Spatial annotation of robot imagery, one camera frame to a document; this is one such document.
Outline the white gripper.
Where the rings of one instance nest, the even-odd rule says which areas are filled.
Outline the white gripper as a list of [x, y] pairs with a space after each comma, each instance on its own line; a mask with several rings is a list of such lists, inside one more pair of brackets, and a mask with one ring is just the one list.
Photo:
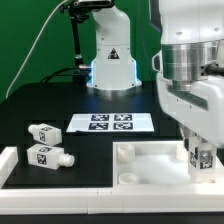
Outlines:
[[162, 110], [177, 120], [187, 151], [194, 151], [195, 133], [224, 148], [224, 78], [209, 76], [196, 81], [190, 92], [176, 91], [171, 82], [157, 75], [159, 103]]

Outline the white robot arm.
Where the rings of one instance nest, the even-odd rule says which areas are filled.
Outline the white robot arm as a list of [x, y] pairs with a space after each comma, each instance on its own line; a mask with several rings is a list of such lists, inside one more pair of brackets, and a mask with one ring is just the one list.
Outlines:
[[[92, 12], [96, 57], [87, 86], [124, 93], [141, 85], [130, 53], [130, 20], [112, 0], [74, 0]], [[150, 22], [161, 32], [153, 69], [162, 110], [203, 140], [224, 148], [224, 0], [149, 0]]]

